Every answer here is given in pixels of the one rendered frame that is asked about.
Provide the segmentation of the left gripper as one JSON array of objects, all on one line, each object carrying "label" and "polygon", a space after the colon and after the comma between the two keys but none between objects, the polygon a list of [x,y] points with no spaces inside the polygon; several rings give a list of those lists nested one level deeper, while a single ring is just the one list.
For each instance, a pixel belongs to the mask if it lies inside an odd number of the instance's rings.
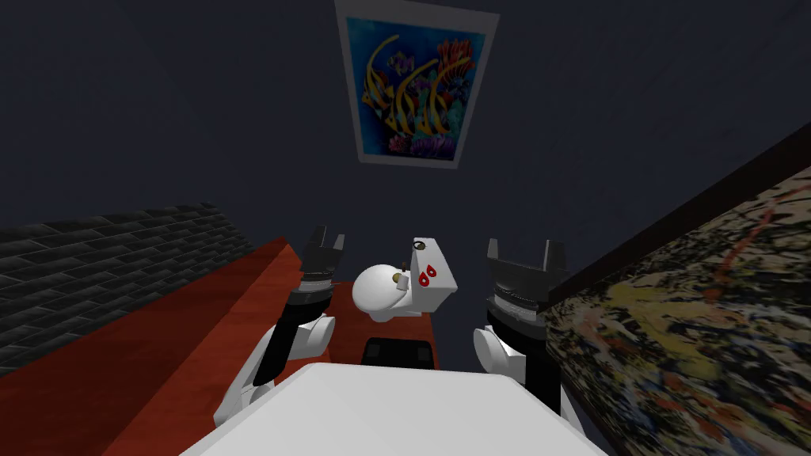
[{"label": "left gripper", "polygon": [[305,249],[303,250],[302,266],[303,282],[319,282],[332,280],[339,265],[344,249],[345,235],[336,236],[333,247],[325,246],[326,225],[314,228]]}]

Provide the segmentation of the framed fish picture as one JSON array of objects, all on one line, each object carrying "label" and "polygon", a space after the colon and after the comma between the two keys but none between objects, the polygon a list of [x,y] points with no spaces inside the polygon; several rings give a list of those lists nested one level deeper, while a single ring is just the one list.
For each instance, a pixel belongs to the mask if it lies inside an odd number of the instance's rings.
[{"label": "framed fish picture", "polygon": [[408,0],[334,0],[356,151],[457,169],[500,16]]}]

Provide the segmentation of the white toilet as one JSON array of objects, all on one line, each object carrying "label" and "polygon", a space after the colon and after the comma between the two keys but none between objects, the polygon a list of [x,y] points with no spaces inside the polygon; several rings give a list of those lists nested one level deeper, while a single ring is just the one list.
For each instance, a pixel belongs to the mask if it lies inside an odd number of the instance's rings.
[{"label": "white toilet", "polygon": [[457,282],[433,238],[416,237],[409,265],[377,264],[364,270],[352,285],[354,305],[373,321],[421,316],[437,311],[458,290]]}]

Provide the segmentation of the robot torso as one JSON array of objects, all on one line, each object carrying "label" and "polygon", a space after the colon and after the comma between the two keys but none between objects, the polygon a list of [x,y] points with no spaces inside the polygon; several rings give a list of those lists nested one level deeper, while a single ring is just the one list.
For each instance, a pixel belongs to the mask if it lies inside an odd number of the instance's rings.
[{"label": "robot torso", "polygon": [[492,329],[474,332],[486,374],[312,363],[251,389],[267,345],[228,389],[231,410],[180,456],[613,456],[568,400],[552,412],[515,381],[525,356]]}]

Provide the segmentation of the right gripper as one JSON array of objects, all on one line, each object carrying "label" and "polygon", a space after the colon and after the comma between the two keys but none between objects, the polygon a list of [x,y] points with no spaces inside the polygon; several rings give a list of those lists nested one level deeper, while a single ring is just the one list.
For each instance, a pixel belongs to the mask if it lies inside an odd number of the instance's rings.
[{"label": "right gripper", "polygon": [[568,278],[565,244],[546,240],[543,268],[499,259],[499,243],[490,238],[487,248],[494,294],[508,302],[548,302],[550,291]]}]

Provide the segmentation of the dark-framed abstract splatter painting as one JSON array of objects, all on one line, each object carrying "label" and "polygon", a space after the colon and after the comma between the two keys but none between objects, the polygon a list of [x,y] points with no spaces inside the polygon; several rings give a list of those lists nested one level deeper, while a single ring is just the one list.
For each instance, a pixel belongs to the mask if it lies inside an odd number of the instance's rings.
[{"label": "dark-framed abstract splatter painting", "polygon": [[553,290],[618,456],[811,456],[811,123]]}]

